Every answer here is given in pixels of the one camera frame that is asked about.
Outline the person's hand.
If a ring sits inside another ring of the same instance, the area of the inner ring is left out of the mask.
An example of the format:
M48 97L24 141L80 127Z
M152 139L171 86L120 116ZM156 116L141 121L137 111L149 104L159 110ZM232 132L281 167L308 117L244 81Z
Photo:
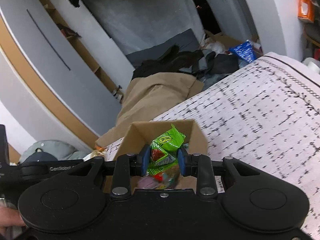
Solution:
M25 223L18 210L8 207L0 207L0 228L1 235L5 236L7 228L12 226L25 226Z

